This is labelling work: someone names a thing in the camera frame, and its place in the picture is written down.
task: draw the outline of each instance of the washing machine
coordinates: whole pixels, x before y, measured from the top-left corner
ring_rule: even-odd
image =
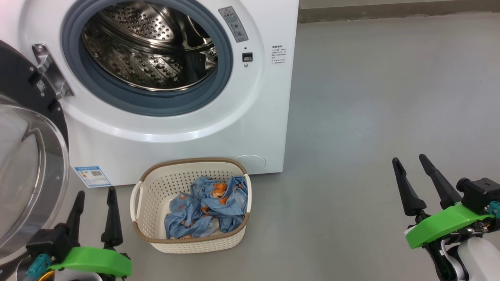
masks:
[[[89,187],[134,184],[151,166],[186,158],[283,170],[298,0],[1,6],[3,52],[33,65],[2,66],[47,97],[42,111],[60,120],[69,162]],[[16,91],[14,81],[0,91]]]

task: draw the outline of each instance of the laundry basket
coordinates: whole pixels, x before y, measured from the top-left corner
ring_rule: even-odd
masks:
[[[248,187],[248,201],[243,223],[237,229],[207,237],[167,239],[164,220],[171,213],[172,199],[181,192],[190,193],[191,184],[201,176],[226,182],[241,175]],[[130,196],[130,216],[137,235],[157,250],[171,254],[213,252],[236,246],[245,235],[251,208],[250,178],[240,163],[226,158],[194,158],[157,164],[142,175]]]

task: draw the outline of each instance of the clothing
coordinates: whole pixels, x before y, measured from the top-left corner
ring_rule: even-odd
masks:
[[[242,224],[247,200],[243,176],[226,183],[201,176],[192,183],[191,194],[183,192],[170,202],[171,213],[164,222],[167,239],[206,237],[217,228],[231,232]]]

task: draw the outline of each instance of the instruction label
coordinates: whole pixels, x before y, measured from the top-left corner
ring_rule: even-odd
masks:
[[[111,185],[99,166],[75,167],[74,170],[89,188],[109,187]]]
[[[287,59],[287,48],[283,45],[273,45],[271,49],[271,64],[284,64]]]

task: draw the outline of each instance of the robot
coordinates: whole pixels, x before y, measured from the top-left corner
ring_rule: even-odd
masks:
[[[80,216],[85,192],[78,192],[66,223],[40,229],[26,244],[27,257],[21,262],[27,270],[17,280],[24,281],[115,281],[132,274],[132,261],[115,247],[123,243],[117,192],[109,187],[108,213],[101,241],[103,248],[81,246]]]
[[[456,184],[462,198],[427,156],[420,154],[419,159],[434,183],[443,211],[424,212],[426,203],[408,182],[400,160],[394,158],[404,214],[415,217],[415,224],[405,231],[410,248],[421,247],[429,253],[441,281],[499,280],[500,251],[483,235],[500,230],[500,184],[489,178],[462,178]]]

